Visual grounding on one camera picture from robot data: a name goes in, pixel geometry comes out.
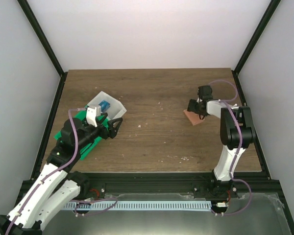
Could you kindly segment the white plastic bin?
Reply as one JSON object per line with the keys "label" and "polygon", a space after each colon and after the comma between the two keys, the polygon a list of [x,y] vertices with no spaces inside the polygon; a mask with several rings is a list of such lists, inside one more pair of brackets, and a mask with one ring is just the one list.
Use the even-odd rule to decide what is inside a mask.
{"label": "white plastic bin", "polygon": [[91,101],[87,103],[87,105],[99,105],[101,107],[101,112],[108,114],[109,120],[122,118],[127,112],[127,109],[119,100],[113,98],[104,91],[100,91]]}

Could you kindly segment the green plastic bin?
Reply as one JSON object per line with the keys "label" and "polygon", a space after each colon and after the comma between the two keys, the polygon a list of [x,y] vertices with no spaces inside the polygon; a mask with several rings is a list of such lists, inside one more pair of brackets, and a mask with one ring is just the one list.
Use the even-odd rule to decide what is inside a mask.
{"label": "green plastic bin", "polygon": [[[87,125],[88,125],[88,124],[87,124],[87,120],[86,120],[86,111],[80,111],[80,112],[78,112],[78,113],[74,116],[74,118],[77,118],[77,119],[81,120],[83,126],[87,126]],[[102,125],[105,126],[105,127],[108,127],[108,124],[107,124],[108,121],[109,121],[109,118],[108,118],[108,117],[102,115],[102,116],[98,117],[98,120],[101,120],[101,119],[103,119],[103,118],[104,118],[104,120],[103,120],[103,122],[102,122]]]}
{"label": "green plastic bin", "polygon": [[[60,131],[57,132],[55,135],[54,135],[54,139],[55,140],[60,140],[61,139],[61,133]],[[84,160],[88,155],[89,153],[96,147],[96,145],[102,140],[101,137],[97,137],[94,142],[92,144],[88,144],[86,147],[84,147],[83,149],[81,149],[80,151],[80,160]]]}

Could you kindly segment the green plastic bin front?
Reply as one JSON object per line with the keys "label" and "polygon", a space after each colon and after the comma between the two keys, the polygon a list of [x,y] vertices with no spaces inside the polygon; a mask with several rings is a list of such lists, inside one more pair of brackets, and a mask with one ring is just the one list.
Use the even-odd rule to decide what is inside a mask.
{"label": "green plastic bin front", "polygon": [[[54,139],[55,140],[60,140],[61,139],[61,133],[60,131],[57,132],[55,135],[54,135]],[[80,151],[80,160],[84,160],[88,155],[89,153],[96,147],[96,145],[102,140],[101,137],[97,137],[94,142],[92,144],[88,144],[86,147],[84,147],[83,149],[81,149]]]}

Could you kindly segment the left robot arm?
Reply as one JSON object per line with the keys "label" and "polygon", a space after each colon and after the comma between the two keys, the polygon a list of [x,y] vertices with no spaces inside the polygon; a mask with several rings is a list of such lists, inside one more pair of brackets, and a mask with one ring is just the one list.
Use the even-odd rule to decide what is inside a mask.
{"label": "left robot arm", "polygon": [[88,177],[71,169],[80,159],[81,149],[98,137],[112,139],[117,135],[123,119],[103,124],[106,117],[95,118],[96,126],[75,117],[65,121],[39,177],[8,215],[0,215],[0,234],[40,235],[69,201],[89,194]]}

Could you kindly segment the left black frame post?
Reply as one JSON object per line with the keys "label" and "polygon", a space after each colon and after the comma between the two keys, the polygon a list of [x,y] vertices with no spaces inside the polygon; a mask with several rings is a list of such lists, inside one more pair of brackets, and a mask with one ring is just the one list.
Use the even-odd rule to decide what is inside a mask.
{"label": "left black frame post", "polygon": [[19,6],[21,7],[22,11],[24,12],[28,22],[30,23],[32,29],[34,30],[37,38],[39,39],[41,45],[43,46],[45,52],[47,53],[51,63],[53,64],[54,68],[56,69],[58,75],[61,77],[64,74],[64,70],[60,65],[43,29],[41,28],[33,10],[31,9],[27,0],[17,0]]}

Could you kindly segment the blue card in bin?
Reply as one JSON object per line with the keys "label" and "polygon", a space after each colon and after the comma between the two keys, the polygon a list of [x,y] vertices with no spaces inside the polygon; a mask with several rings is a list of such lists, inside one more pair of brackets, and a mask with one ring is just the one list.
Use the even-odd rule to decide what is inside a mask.
{"label": "blue card in bin", "polygon": [[106,100],[102,100],[99,103],[99,107],[100,107],[102,113],[105,113],[110,108],[110,106],[111,106],[110,103]]}

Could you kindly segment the green plastic bin middle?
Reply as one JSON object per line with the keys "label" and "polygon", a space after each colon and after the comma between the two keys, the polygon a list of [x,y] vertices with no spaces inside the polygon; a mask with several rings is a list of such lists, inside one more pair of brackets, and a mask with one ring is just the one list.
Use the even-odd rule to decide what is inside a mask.
{"label": "green plastic bin middle", "polygon": [[[81,120],[83,126],[87,126],[87,125],[88,125],[88,124],[87,124],[87,120],[86,120],[86,111],[80,111],[80,112],[78,112],[78,113],[74,116],[74,118],[77,118],[77,119]],[[108,121],[109,121],[109,118],[108,118],[108,117],[102,115],[102,116],[98,117],[98,120],[101,120],[101,119],[103,119],[103,118],[104,118],[104,120],[103,120],[103,122],[102,122],[102,125],[105,126],[105,127],[108,127],[108,124],[107,124]]]}

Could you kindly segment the right black frame post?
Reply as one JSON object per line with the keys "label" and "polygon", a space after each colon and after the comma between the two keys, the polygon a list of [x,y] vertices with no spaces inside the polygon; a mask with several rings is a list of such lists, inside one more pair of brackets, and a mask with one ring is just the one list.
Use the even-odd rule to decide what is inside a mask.
{"label": "right black frame post", "polygon": [[254,30],[243,54],[241,55],[235,69],[234,72],[236,74],[239,74],[241,72],[241,70],[243,69],[245,63],[247,62],[249,56],[251,55],[253,49],[255,48],[258,40],[260,39],[262,33],[264,32],[264,30],[266,29],[268,23],[270,22],[272,16],[274,15],[276,9],[278,8],[279,4],[280,4],[281,0],[271,0],[264,12],[264,14],[262,15],[256,29]]}

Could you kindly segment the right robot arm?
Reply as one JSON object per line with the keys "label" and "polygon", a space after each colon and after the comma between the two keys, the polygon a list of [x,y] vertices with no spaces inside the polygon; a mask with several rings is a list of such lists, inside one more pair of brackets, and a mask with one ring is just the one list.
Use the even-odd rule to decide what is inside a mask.
{"label": "right robot arm", "polygon": [[222,151],[213,170],[208,192],[220,197],[234,181],[234,171],[246,149],[255,142],[256,131],[251,109],[248,106],[230,105],[225,100],[214,99],[211,86],[198,87],[198,98],[189,101],[186,112],[204,120],[208,116],[220,119]]}

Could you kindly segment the black frame post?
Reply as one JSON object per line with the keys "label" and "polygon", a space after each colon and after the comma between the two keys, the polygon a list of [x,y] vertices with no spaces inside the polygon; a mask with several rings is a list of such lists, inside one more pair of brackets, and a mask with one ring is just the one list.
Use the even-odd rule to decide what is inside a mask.
{"label": "black frame post", "polygon": [[64,70],[60,65],[43,29],[41,28],[33,10],[31,9],[27,0],[17,0],[19,6],[21,7],[22,11],[24,12],[28,22],[30,23],[32,29],[34,30],[37,38],[39,39],[41,45],[43,46],[45,52],[47,53],[51,63],[53,64],[54,68],[56,69],[58,75],[61,77],[64,74]]}
{"label": "black frame post", "polygon": [[264,32],[264,30],[266,29],[268,23],[270,22],[272,16],[274,15],[276,9],[278,8],[279,4],[280,4],[281,0],[271,0],[264,12],[264,14],[262,15],[256,29],[254,30],[243,54],[241,55],[235,69],[234,72],[236,74],[239,74],[241,72],[241,70],[243,69],[245,63],[247,62],[249,56],[251,55],[253,49],[255,48],[258,40],[260,39],[262,33]]}

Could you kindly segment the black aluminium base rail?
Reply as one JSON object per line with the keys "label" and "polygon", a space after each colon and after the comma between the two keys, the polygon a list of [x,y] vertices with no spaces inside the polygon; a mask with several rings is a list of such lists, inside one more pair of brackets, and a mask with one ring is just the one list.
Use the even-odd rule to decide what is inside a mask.
{"label": "black aluminium base rail", "polygon": [[280,182],[262,172],[239,172],[235,179],[243,182],[217,182],[211,172],[205,173],[70,173],[85,186],[79,198],[121,194],[191,194],[194,198],[221,200],[240,193],[276,193],[283,195]]}

